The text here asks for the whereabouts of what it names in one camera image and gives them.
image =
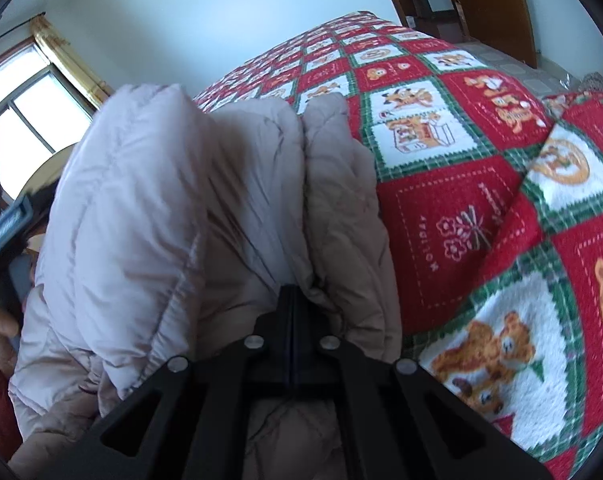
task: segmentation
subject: yellow curtain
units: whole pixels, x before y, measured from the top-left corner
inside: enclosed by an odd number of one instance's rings
[[[113,94],[113,89],[101,80],[78,56],[70,43],[44,16],[30,20],[35,43],[46,57],[96,108]]]

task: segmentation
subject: bed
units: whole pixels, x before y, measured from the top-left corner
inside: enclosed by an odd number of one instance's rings
[[[286,41],[195,102],[347,98],[376,160],[414,358],[556,479],[603,435],[603,94],[538,101],[370,12]]]

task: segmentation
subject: curtain rod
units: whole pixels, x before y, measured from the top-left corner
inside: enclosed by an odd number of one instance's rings
[[[21,27],[22,25],[27,24],[30,20],[32,20],[33,18],[36,18],[37,16],[43,16],[45,15],[45,12],[40,12],[39,14],[36,14],[35,16],[31,16],[30,18],[28,18],[27,20],[24,20],[24,22],[19,23],[19,25],[15,25],[15,27],[13,27],[10,30],[7,30],[6,32],[4,32],[3,34],[0,34],[0,39],[3,38],[4,36],[6,36],[7,34],[10,34],[13,30],[15,30],[16,28]]]

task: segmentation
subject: folded down jacket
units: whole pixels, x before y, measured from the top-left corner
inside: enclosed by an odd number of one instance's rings
[[[33,478],[175,354],[214,355],[296,283],[333,331],[399,357],[373,157],[340,94],[201,113],[179,87],[121,89],[64,170],[9,392]],[[341,478],[329,402],[258,402],[244,478]]]

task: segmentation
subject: door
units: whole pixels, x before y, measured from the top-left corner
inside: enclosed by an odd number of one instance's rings
[[[537,68],[526,0],[459,0],[470,35]]]

